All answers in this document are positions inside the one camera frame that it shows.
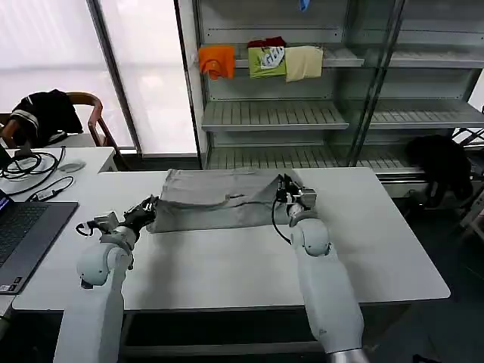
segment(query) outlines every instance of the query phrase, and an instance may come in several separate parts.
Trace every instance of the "metal shelf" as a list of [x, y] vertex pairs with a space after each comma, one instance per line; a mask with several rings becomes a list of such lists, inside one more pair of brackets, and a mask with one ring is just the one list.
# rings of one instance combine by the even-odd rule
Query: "metal shelf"
[[413, 174], [421, 171], [407, 161], [403, 145], [365, 145], [356, 166], [372, 168], [378, 174]]
[[346, 129], [348, 123], [331, 101], [218, 101], [205, 108], [202, 129], [281, 131]]
[[390, 67], [484, 68], [484, 53], [465, 49], [400, 49], [393, 52]]
[[[348, 48], [338, 46], [326, 46], [322, 44], [304, 44], [293, 43], [288, 44], [288, 47], [298, 47], [302, 45], [313, 45], [324, 49], [323, 67], [361, 67], [365, 62], [362, 57], [357, 57]], [[235, 67], [248, 68], [249, 55], [247, 51], [247, 44], [233, 44], [235, 47]]]
[[338, 162], [325, 146], [217, 147], [208, 169], [334, 168]]
[[465, 101], [380, 99], [371, 129], [484, 127], [484, 115]]

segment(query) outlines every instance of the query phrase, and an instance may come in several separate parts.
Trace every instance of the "gray cloth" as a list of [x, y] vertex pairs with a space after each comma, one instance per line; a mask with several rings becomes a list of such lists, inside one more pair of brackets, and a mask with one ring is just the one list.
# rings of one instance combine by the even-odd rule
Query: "gray cloth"
[[[152, 233], [270, 225], [278, 174], [303, 185], [292, 169], [169, 170]], [[275, 222], [288, 224], [286, 206], [276, 204]]]

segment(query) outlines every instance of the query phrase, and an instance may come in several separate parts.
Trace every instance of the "white table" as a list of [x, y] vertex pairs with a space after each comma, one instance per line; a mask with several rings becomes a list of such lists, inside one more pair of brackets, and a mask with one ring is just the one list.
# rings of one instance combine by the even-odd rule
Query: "white table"
[[[60, 148], [34, 149], [34, 151], [50, 153], [57, 158], [59, 158], [59, 156], [61, 155]], [[9, 149], [7, 150], [7, 152], [11, 156], [13, 156], [15, 150]], [[37, 189], [28, 191], [23, 194], [15, 195], [12, 197], [12, 199], [14, 199], [15, 201], [24, 201], [35, 190], [41, 189], [64, 176], [71, 175], [75, 178], [74, 185], [72, 185], [71, 188], [68, 188], [64, 192], [60, 193], [56, 200], [76, 200], [79, 195], [79, 189], [75, 188], [75, 185], [80, 186], [85, 184], [89, 179], [92, 178], [93, 175], [96, 175], [99, 172], [116, 170], [116, 165], [113, 162], [113, 155], [114, 149], [112, 147], [67, 147], [64, 159], [60, 162], [60, 165], [62, 166], [67, 163], [83, 161], [86, 164], [83, 169], [69, 174], [58, 170], [53, 175], [51, 175], [51, 177], [47, 181], [45, 181], [44, 184], [38, 186]], [[49, 166], [52, 165], [52, 162], [52, 158], [45, 157], [44, 159], [42, 159], [42, 163], [39, 166], [38, 170], [47, 169]], [[36, 183], [40, 182], [44, 177], [45, 174], [29, 175], [25, 179], [21, 179], [19, 181], [8, 181], [6, 179], [0, 178], [0, 189], [2, 189], [7, 194], [14, 193], [15, 191], [21, 191], [23, 189], [27, 189], [32, 185], [35, 185]]]
[[[298, 169], [318, 193], [317, 208], [362, 304], [444, 299], [450, 292], [420, 242], [370, 169]], [[105, 172], [42, 261], [18, 310], [63, 310], [79, 289], [76, 261], [96, 237], [74, 231], [103, 212], [118, 215], [159, 194], [166, 172]], [[299, 306], [296, 259], [271, 226], [148, 234], [126, 274], [126, 310]]]
[[[55, 155], [57, 158], [61, 155], [60, 148], [35, 149], [34, 151], [45, 151]], [[7, 152], [13, 156], [15, 150], [7, 150]], [[99, 172], [108, 171], [110, 169], [116, 170], [116, 165], [113, 162], [113, 155], [114, 149], [111, 147], [69, 147], [66, 149], [64, 161], [60, 164], [62, 165], [81, 160], [86, 163], [86, 166], [83, 169], [70, 174], [56, 171], [43, 185], [38, 186], [37, 189], [43, 188], [65, 175], [72, 175], [76, 180], [75, 183], [70, 188], [60, 193], [55, 200], [76, 201], [80, 195], [85, 194], [88, 190], [87, 188], [91, 184], [91, 180], [95, 178]], [[48, 167], [50, 162], [51, 161], [48, 160], [46, 163], [43, 163], [41, 167]], [[0, 179], [0, 189], [6, 193], [19, 191], [34, 185], [44, 177], [44, 175], [36, 175], [23, 181], [7, 181]], [[35, 190], [14, 196], [13, 199], [16, 201], [23, 201]], [[0, 295], [0, 315], [5, 315], [7, 313], [13, 300], [14, 296]], [[3, 321], [0, 321], [0, 330], [2, 330], [3, 323]]]

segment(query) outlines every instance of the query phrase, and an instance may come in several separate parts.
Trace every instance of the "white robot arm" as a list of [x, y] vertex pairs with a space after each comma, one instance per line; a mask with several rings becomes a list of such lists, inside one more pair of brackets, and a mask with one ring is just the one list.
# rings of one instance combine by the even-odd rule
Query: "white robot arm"
[[334, 363], [368, 363], [361, 348], [365, 323], [345, 266], [313, 208], [316, 193], [281, 176], [276, 200], [286, 203], [299, 288], [312, 335]]
[[133, 265], [132, 250], [139, 232], [155, 218], [157, 198], [150, 197], [125, 213], [118, 223], [111, 213], [82, 227], [98, 228], [99, 244], [88, 248], [77, 264], [81, 289], [64, 311], [54, 363], [116, 363], [123, 324], [121, 287]]

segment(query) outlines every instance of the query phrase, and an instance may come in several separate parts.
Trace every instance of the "chair backrest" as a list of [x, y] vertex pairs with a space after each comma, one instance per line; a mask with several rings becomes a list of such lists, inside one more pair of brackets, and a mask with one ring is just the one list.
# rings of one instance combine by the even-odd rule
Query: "chair backrest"
[[[87, 106], [93, 106], [93, 110], [91, 116], [88, 120], [88, 129], [91, 133], [92, 139], [96, 146], [109, 146], [113, 147], [116, 151], [116, 158], [121, 162], [121, 164], [129, 169], [124, 157], [119, 151], [117, 143], [114, 141], [111, 132], [109, 131], [105, 121], [102, 117], [103, 111], [103, 104], [101, 100], [94, 95], [86, 92], [67, 92], [67, 96], [69, 97], [71, 103], [73, 105], [76, 104], [83, 104]], [[5, 124], [10, 116], [9, 113], [0, 113], [0, 123]], [[104, 133], [104, 137], [102, 137], [97, 129], [97, 126], [101, 128], [102, 132]], [[11, 148], [17, 147], [14, 142], [13, 136], [14, 133], [18, 130], [18, 123], [17, 122], [10, 122], [6, 127], [1, 130], [2, 138], [4, 139], [6, 145]]]
[[[114, 137], [111, 135], [105, 121], [102, 117], [103, 104], [101, 100], [94, 95], [86, 92], [67, 92], [67, 96], [73, 105], [84, 104], [87, 106], [93, 106], [91, 116], [88, 120], [88, 128], [91, 133], [92, 139], [96, 146], [111, 146], [116, 151], [117, 159], [123, 164], [126, 169], [129, 169], [124, 157], [119, 151], [117, 143], [114, 141]], [[104, 139], [99, 135], [97, 126], [101, 127], [104, 133]]]

